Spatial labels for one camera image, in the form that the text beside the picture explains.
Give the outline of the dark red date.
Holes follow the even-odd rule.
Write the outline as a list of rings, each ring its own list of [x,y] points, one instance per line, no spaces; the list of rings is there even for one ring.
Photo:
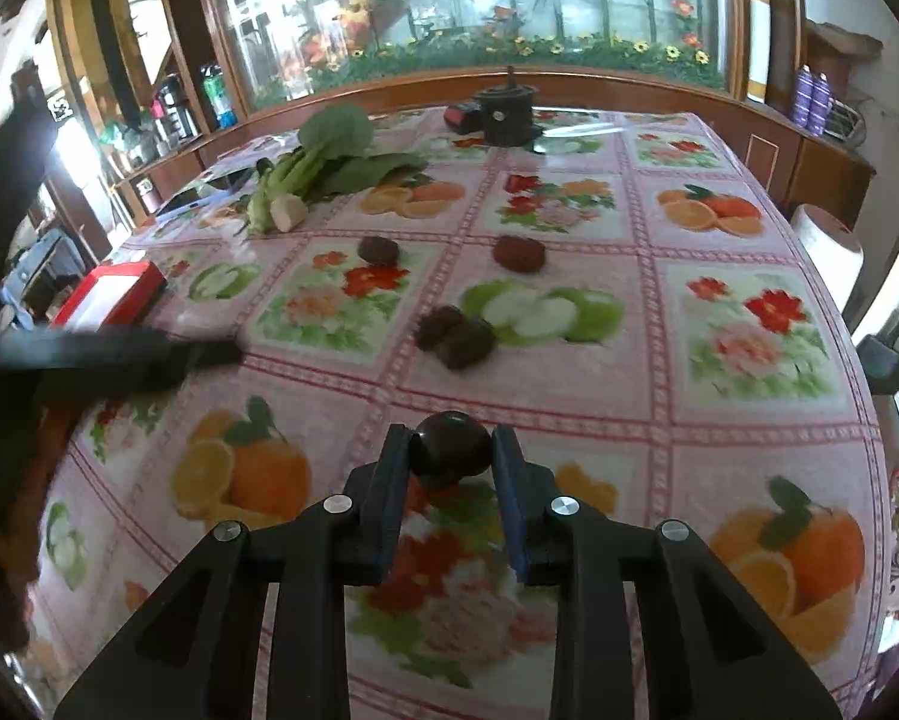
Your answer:
[[[513,273],[537,273],[547,262],[546,246],[526,236],[500,236],[492,249],[493,261]]]
[[[358,243],[358,257],[373,266],[394,266],[401,257],[401,247],[396,241],[383,236],[365,236]]]

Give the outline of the reddish date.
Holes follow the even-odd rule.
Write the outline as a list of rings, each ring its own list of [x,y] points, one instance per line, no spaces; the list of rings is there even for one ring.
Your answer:
[[[413,330],[413,344],[422,351],[431,351],[454,328],[463,325],[466,316],[454,305],[438,305],[418,319]]]

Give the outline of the red rimmed white tray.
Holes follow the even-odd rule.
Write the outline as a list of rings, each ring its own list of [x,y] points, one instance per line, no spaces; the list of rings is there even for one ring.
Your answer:
[[[134,325],[147,316],[165,289],[166,278],[148,260],[100,265],[83,278],[51,325],[74,332]]]

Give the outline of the black smartphone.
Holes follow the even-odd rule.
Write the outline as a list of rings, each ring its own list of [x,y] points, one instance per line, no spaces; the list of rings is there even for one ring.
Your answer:
[[[176,192],[170,200],[166,200],[160,208],[155,211],[155,215],[163,216],[180,208],[193,203],[200,202],[205,199],[216,199],[223,193],[232,193],[243,187],[251,177],[256,174],[254,167],[242,167],[236,171],[226,172],[221,176],[210,177],[207,181],[202,179],[194,179],[187,187]]]

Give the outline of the green plastic bottle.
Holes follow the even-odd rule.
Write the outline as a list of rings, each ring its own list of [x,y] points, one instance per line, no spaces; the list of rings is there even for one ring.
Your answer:
[[[200,67],[202,87],[207,96],[207,101],[214,111],[215,119],[220,128],[231,127],[236,124],[236,115],[233,112],[230,96],[226,93],[225,78],[221,73],[220,65],[205,64]]]

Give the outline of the green bok choy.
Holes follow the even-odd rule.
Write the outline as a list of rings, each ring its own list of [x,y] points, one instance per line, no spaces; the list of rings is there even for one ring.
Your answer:
[[[238,200],[254,234],[287,232],[296,210],[335,195],[376,187],[397,172],[422,171],[428,161],[406,151],[371,154],[374,123],[355,104],[333,104],[313,114],[296,132],[296,148],[277,160],[259,158],[257,184]]]

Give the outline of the floral plastic tablecloth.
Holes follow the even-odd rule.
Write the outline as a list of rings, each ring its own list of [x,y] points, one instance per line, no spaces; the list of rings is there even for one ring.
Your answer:
[[[514,427],[528,460],[610,518],[678,517],[806,656],[845,715],[886,611],[877,417],[840,312],[772,200],[690,114],[607,112],[546,154],[381,121],[422,171],[254,234],[238,200],[122,244],[168,289],[158,328],[235,332],[236,369],[110,401],[75,434],[44,517],[28,660],[57,700],[225,518],[287,522],[372,461],[395,422],[458,410]],[[493,261],[542,242],[537,273]],[[396,241],[394,266],[358,257]],[[493,328],[450,371],[413,344],[438,305]]]

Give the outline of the white paper roll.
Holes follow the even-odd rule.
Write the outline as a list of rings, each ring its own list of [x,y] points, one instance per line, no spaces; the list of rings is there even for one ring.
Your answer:
[[[803,203],[795,210],[792,228],[837,309],[843,312],[863,270],[863,247],[842,221],[810,203]]]

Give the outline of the red black small box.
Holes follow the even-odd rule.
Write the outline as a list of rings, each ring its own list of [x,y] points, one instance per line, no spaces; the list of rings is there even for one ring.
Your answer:
[[[456,135],[481,132],[481,106],[472,101],[448,104],[443,110],[443,122]]]

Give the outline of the black cylindrical grinder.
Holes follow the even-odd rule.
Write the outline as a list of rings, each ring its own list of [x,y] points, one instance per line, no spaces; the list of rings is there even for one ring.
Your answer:
[[[509,65],[505,83],[474,94],[487,145],[518,148],[541,137],[543,131],[534,122],[536,93],[534,86],[518,82],[513,65]]]

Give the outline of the purple spray can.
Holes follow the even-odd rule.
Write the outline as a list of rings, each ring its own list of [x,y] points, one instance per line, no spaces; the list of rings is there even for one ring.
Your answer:
[[[814,73],[807,65],[803,65],[795,76],[793,82],[792,105],[790,106],[790,121],[801,128],[809,125],[809,112],[813,102]]]
[[[814,73],[809,98],[808,130],[816,137],[822,137],[827,127],[827,119],[832,109],[831,83],[825,73]]]

